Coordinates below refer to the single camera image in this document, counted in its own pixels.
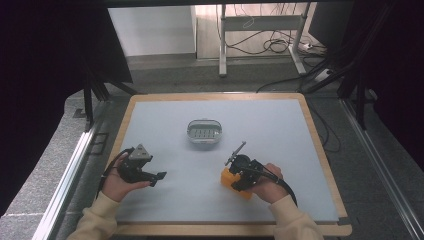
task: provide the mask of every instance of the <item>metal rail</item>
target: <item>metal rail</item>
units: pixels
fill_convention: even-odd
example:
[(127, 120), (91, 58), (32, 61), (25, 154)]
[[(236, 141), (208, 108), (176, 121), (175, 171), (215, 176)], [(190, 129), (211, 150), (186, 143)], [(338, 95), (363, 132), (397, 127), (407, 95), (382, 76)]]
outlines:
[(421, 223), (409, 203), (408, 199), (400, 190), (399, 186), (396, 184), (395, 179), (387, 168), (384, 160), (379, 154), (378, 150), (374, 146), (368, 132), (363, 130), (355, 118), (355, 110), (351, 103), (348, 100), (341, 100), (343, 109), (346, 112), (346, 115), (349, 118), (350, 123), (353, 126), (359, 140), (365, 148), (368, 156), (371, 159), (371, 162), (376, 170), (380, 180), (382, 181), (384, 187), (386, 188), (389, 197), (391, 198), (393, 204), (395, 205), (397, 211), (399, 212), (403, 222), (405, 223), (406, 228), (408, 229), (412, 239), (421, 240), (424, 239), (424, 231)]
[[(105, 110), (105, 108), (106, 104), (104, 102), (100, 102), (96, 108), (96, 113), (100, 114)], [(84, 159), (88, 145), (90, 144), (94, 133), (101, 125), (102, 120), (103, 119), (100, 118), (95, 121), (90, 131), (83, 132), (81, 135), (78, 144), (71, 156), (71, 159), (65, 169), (65, 172), (63, 173), (62, 178), (56, 188), (56, 191), (54, 192), (53, 197), (50, 200), (46, 211), (44, 212), (43, 218), (41, 219), (37, 230), (32, 237), (32, 240), (45, 240), (49, 238), (54, 225), (56, 224), (57, 217), (60, 213), (60, 210), (62, 209), (69, 189), (71, 188), (81, 162)]]

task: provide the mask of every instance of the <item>gray carpet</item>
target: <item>gray carpet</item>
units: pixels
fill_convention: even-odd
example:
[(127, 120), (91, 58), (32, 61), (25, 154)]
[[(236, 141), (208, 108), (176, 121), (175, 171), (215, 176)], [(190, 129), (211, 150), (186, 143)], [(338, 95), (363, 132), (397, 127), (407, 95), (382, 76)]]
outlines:
[[(297, 76), (294, 65), (286, 59), (266, 64), (258, 61), (259, 63), (230, 61), (226, 78), (218, 76), (216, 61), (192, 62), (188, 66), (180, 66), (181, 62), (158, 63), (157, 67), (148, 65), (147, 68), (142, 64), (133, 64), (131, 69), (134, 83), (128, 85), (144, 93), (254, 92), (263, 84)], [(292, 92), (298, 88), (299, 83), (283, 82), (265, 90)], [(353, 226), (352, 235), (343, 239), (411, 239), (342, 109), (335, 94), (337, 86), (338, 83), (334, 83), (308, 95), (307, 101), (311, 109), (319, 113), (313, 114), (313, 119)], [(98, 139), (84, 159), (50, 239), (66, 238), (75, 229), (82, 209), (91, 205), (95, 195), (99, 176), (109, 157), (130, 97), (116, 87), (109, 84), (107, 87), (112, 96), (104, 113), (106, 120), (98, 131)], [(84, 129), (84, 119), (73, 118), (78, 108), (83, 108), (82, 93), (75, 94), (66, 102), (63, 124), (59, 126), (51, 145), (40, 159), (39, 167), (28, 179), (7, 215), (0, 220), (0, 239), (32, 237)], [(366, 110), (368, 132), (375, 140), (376, 147), (384, 154), (390, 171), (419, 218), (424, 219), (423, 172), (379, 121), (372, 110), (372, 104)], [(114, 236), (113, 239), (139, 238)]]

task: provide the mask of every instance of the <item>wooden frame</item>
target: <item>wooden frame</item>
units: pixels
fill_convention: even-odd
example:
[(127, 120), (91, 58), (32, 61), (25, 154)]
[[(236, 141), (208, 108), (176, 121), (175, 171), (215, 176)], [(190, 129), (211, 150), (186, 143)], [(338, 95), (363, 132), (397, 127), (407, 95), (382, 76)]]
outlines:
[[(184, 94), (149, 94), (135, 95), (128, 103), (127, 110), (122, 120), (118, 135), (112, 148), (109, 162), (111, 162), (120, 149), (127, 131), (131, 114), (137, 102), (143, 101), (208, 101), (208, 100), (263, 100), (263, 99), (297, 99), (302, 108), (309, 132), (314, 142), (318, 158), (324, 175), (327, 179), (332, 198), (336, 205), (339, 219), (348, 218), (346, 209), (341, 199), (339, 190), (334, 180), (333, 173), (328, 164), (327, 157), (321, 145), (308, 105), (302, 94), (299, 93), (184, 93)], [(352, 233), (350, 223), (319, 225), (324, 236), (348, 236)], [(187, 225), (187, 224), (118, 224), (115, 234), (144, 235), (144, 236), (273, 236), (274, 225)]]

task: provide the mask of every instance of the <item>cable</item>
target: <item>cable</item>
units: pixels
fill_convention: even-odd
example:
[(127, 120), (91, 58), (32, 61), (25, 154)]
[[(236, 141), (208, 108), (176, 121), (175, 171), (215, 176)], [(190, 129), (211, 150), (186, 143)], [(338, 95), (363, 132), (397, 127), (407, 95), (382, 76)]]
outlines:
[[(276, 7), (274, 8), (274, 10), (272, 10), (272, 12), (274, 12), (275, 11), (275, 9), (277, 9), (279, 7), (279, 5), (277, 4), (276, 5)], [(234, 4), (234, 8), (235, 8), (235, 13), (236, 13), (236, 15), (238, 15), (237, 14), (237, 10), (236, 10), (236, 6), (235, 6), (235, 4)], [(218, 6), (216, 5), (216, 8), (215, 8), (215, 11), (216, 11), (216, 27), (217, 27), (217, 32), (218, 32), (218, 37), (219, 37), (219, 39), (221, 39), (221, 34), (220, 34), (220, 30), (219, 30), (219, 21), (218, 21)], [(244, 26), (243, 26), (243, 28), (248, 28), (248, 27), (250, 27), (252, 24), (254, 24), (254, 20), (255, 20), (255, 18), (254, 17), (252, 17), (251, 16), (251, 20), (250, 21), (248, 21), (248, 22), (246, 22), (245, 24), (244, 24)], [(258, 55), (258, 54), (262, 54), (262, 53), (264, 53), (264, 52), (267, 52), (267, 51), (270, 51), (270, 52), (274, 52), (274, 53), (277, 53), (277, 54), (281, 54), (281, 53), (284, 53), (287, 49), (288, 49), (288, 45), (290, 44), (290, 41), (292, 40), (292, 39), (294, 39), (293, 37), (291, 37), (291, 36), (289, 36), (288, 34), (286, 34), (286, 33), (284, 33), (284, 32), (281, 32), (281, 31), (278, 31), (278, 30), (276, 30), (276, 31), (272, 31), (273, 33), (272, 33), (272, 35), (271, 35), (271, 37), (270, 37), (270, 39), (269, 40), (266, 40), (264, 43), (263, 43), (263, 48), (264, 48), (264, 50), (263, 51), (260, 51), (260, 52), (248, 52), (248, 51), (245, 51), (245, 50), (242, 50), (242, 49), (240, 49), (240, 48), (238, 48), (238, 47), (236, 47), (238, 44), (241, 44), (241, 43), (243, 43), (243, 42), (245, 42), (245, 41), (247, 41), (248, 39), (250, 39), (250, 38), (252, 38), (252, 37), (254, 37), (254, 36), (256, 36), (256, 35), (258, 35), (258, 34), (261, 34), (261, 33), (265, 33), (265, 32), (270, 32), (270, 31), (259, 31), (259, 32), (256, 32), (256, 33), (254, 33), (254, 34), (252, 34), (252, 35), (250, 35), (249, 37), (246, 37), (245, 39), (243, 39), (243, 40), (241, 40), (241, 41), (239, 41), (239, 42), (237, 42), (237, 43), (234, 43), (234, 44), (228, 44), (227, 42), (225, 42), (225, 44), (226, 44), (226, 46), (228, 47), (228, 48), (233, 48), (233, 49), (235, 49), (235, 50), (238, 50), (238, 51), (240, 51), (240, 52), (243, 52), (243, 53), (246, 53), (246, 54), (250, 54), (250, 55)], [(286, 37), (288, 37), (288, 40), (286, 40), (286, 39), (284, 39), (283, 37), (280, 37), (280, 38), (273, 38), (273, 36), (275, 35), (275, 33), (280, 33), (281, 35), (284, 35), (284, 36), (286, 36)], [(312, 41), (312, 39), (309, 37), (309, 36), (302, 36), (302, 37), (306, 37), (306, 38), (309, 38), (309, 43), (311, 43), (311, 41)], [(276, 50), (276, 49), (274, 49), (274, 46), (275, 45), (283, 45), (284, 46), (284, 48), (283, 48), (283, 50)]]
[(105, 184), (106, 178), (107, 176), (109, 176), (110, 171), (112, 171), (113, 165), (115, 165), (115, 162), (122, 156), (122, 154), (124, 153), (130, 154), (133, 150), (134, 148), (128, 148), (123, 150), (112, 160), (112, 162), (109, 163), (108, 167), (106, 168), (106, 170), (103, 172), (102, 176), (100, 177), (100, 183), (99, 183), (99, 187), (97, 188), (96, 198), (99, 196), (100, 191), (103, 189), (103, 185)]
[(305, 56), (305, 57), (303, 57), (303, 58), (302, 58), (302, 62), (303, 62), (303, 64), (305, 64), (306, 66), (313, 68), (313, 67), (315, 67), (316, 65), (312, 65), (312, 64), (308, 63), (308, 62), (306, 61), (306, 59), (309, 59), (309, 58), (316, 58), (316, 57), (318, 57), (318, 56), (319, 56), (319, 57), (321, 57), (320, 55), (317, 55), (317, 56)]
[(280, 8), (280, 3), (277, 3), (275, 7), (272, 9), (271, 13), (269, 15), (272, 15), (272, 13), (275, 11), (275, 15), (278, 15), (278, 9)]
[[(293, 81), (293, 80), (303, 80), (303, 81), (300, 82), (299, 87), (296, 90), (296, 92), (305, 93), (304, 90), (303, 90), (303, 86), (306, 83), (309, 83), (310, 81), (315, 79), (315, 77), (319, 74), (320, 70), (327, 67), (331, 62), (336, 61), (336, 60), (340, 60), (343, 57), (345, 57), (346, 55), (349, 55), (351, 53), (354, 45), (358, 42), (360, 37), (366, 32), (366, 30), (372, 24), (372, 20), (374, 18), (375, 17), (370, 18), (369, 21), (360, 29), (360, 31), (357, 31), (356, 34), (353, 36), (353, 38), (350, 39), (345, 45), (343, 45), (341, 48), (339, 48), (335, 52), (333, 52), (331, 54), (327, 54), (325, 59), (323, 61), (321, 61), (320, 63), (318, 63), (315, 67), (313, 67), (306, 75), (299, 76), (299, 77), (296, 77), (296, 78), (283, 79), (283, 80), (279, 80), (279, 81), (276, 81), (276, 82), (267, 83), (267, 84), (261, 86), (260, 88), (258, 88), (256, 93), (258, 93), (259, 91), (261, 91), (263, 88), (265, 88), (267, 86), (271, 86), (271, 85), (286, 82), (286, 81)], [(341, 76), (341, 75), (345, 74), (347, 69), (349, 69), (349, 65), (347, 67), (344, 67), (341, 71), (337, 71), (335, 73), (337, 75), (334, 75), (334, 76), (339, 76), (339, 75)], [(316, 86), (310, 87), (306, 93), (310, 93), (310, 92), (312, 92), (312, 90), (315, 91), (315, 89), (320, 87), (320, 85), (321, 84), (318, 83)]]
[[(319, 120), (322, 122), (322, 124), (324, 125), (325, 128), (325, 138), (323, 139), (323, 147), (324, 150), (327, 152), (333, 152), (333, 153), (337, 153), (340, 152), (341, 149), (341, 141), (340, 138), (337, 136), (336, 132), (333, 130), (333, 128), (327, 123), (327, 121), (325, 121), (325, 119), (318, 113), (318, 111), (316, 110), (315, 106), (313, 106), (313, 103), (309, 103), (307, 102), (309, 109), (319, 118)], [(337, 147), (336, 149), (326, 149), (325, 146), (327, 145), (329, 139), (330, 139), (330, 132), (334, 135), (334, 137), (337, 140)]]
[(284, 15), (287, 15), (287, 10), (289, 10), (289, 4), (290, 3), (287, 4), (287, 8), (286, 8), (286, 11), (284, 12)]
[(240, 170), (243, 170), (244, 172), (253, 172), (256, 174), (259, 174), (260, 176), (263, 177), (267, 177), (269, 179), (271, 179), (274, 183), (276, 183), (277, 185), (283, 187), (288, 194), (290, 194), (290, 196), (293, 199), (293, 202), (296, 204), (297, 206), (297, 199), (296, 199), (296, 195), (294, 194), (293, 189), (284, 181), (284, 179), (279, 178), (277, 175), (275, 175), (273, 172), (271, 172), (270, 170), (268, 170), (262, 163), (257, 162), (261, 165), (261, 167), (265, 170), (267, 170), (268, 172), (264, 172), (264, 171), (258, 171), (256, 169), (252, 169), (252, 168), (246, 168), (246, 167), (242, 167), (242, 166), (237, 166)]
[(286, 3), (283, 3), (283, 7), (281, 8), (280, 15), (283, 15), (283, 11), (284, 11), (285, 6), (286, 6)]

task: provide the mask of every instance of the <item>black curtain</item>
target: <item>black curtain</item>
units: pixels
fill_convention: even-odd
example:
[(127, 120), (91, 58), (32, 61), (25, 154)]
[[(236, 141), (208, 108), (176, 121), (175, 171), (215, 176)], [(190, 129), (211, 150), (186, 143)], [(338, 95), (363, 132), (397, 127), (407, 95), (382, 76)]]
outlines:
[[(355, 1), (345, 40), (359, 31), (360, 26), (366, 26), (367, 19), (372, 19), (386, 1), (392, 0)], [(424, 169), (424, 2), (393, 2), (395, 5), (360, 70), (367, 88), (378, 96), (374, 105), (376, 113)]]
[(9, 1), (0, 21), (3, 215), (49, 144), (65, 100), (83, 89), (86, 69), (99, 82), (132, 80), (107, 9)]

